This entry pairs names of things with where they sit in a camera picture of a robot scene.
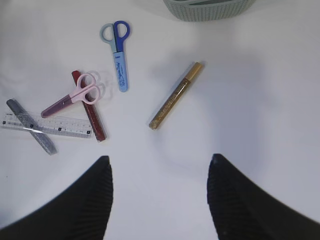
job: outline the clear plastic ruler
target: clear plastic ruler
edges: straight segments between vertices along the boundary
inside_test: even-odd
[[[93,136],[93,129],[89,120],[81,120],[68,117],[51,116],[42,118],[40,114],[29,113],[34,122],[30,122],[29,127],[22,125],[20,120],[12,112],[5,112],[0,128],[17,131],[34,131],[37,133],[68,136],[88,139]]]

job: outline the blue scissor handle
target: blue scissor handle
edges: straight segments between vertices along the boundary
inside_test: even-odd
[[[119,29],[118,29],[119,24],[123,24],[126,27],[126,33],[123,37],[119,36]],[[123,52],[124,51],[124,41],[129,37],[129,34],[130,34],[129,24],[126,21],[116,21],[114,23],[114,34],[115,34],[117,52]]]
[[[105,36],[104,36],[105,30],[106,30],[107,28],[111,28],[111,32],[112,32],[112,39],[111,39],[111,40],[106,39]],[[116,53],[116,52],[117,52],[115,30],[114,30],[114,25],[113,25],[112,23],[108,23],[108,24],[104,25],[104,26],[101,28],[101,30],[100,30],[100,38],[101,38],[101,40],[104,41],[105,43],[110,44],[111,50],[112,50],[113,53]]]

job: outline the pen cap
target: pen cap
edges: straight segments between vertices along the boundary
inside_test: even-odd
[[[187,79],[189,82],[192,82],[199,75],[203,67],[204,66],[201,63],[196,62],[184,78]]]

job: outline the scissor blade cover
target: scissor blade cover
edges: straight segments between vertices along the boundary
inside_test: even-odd
[[[125,53],[123,51],[120,51],[114,53],[113,56],[119,90],[124,93],[129,88]]]

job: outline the glitter glue pen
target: glitter glue pen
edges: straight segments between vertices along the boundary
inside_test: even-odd
[[[152,130],[156,130],[159,127],[161,122],[165,119],[165,117],[168,115],[168,113],[173,108],[173,106],[176,104],[176,102],[179,100],[179,98],[184,94],[184,92],[189,88],[191,83],[199,75],[202,68],[203,68],[203,65],[200,64],[199,62],[196,62],[193,65],[191,70],[183,78],[183,80],[176,87],[176,89],[173,91],[171,96],[166,100],[166,102],[160,108],[158,113],[154,116],[152,121],[149,123],[149,127]]]

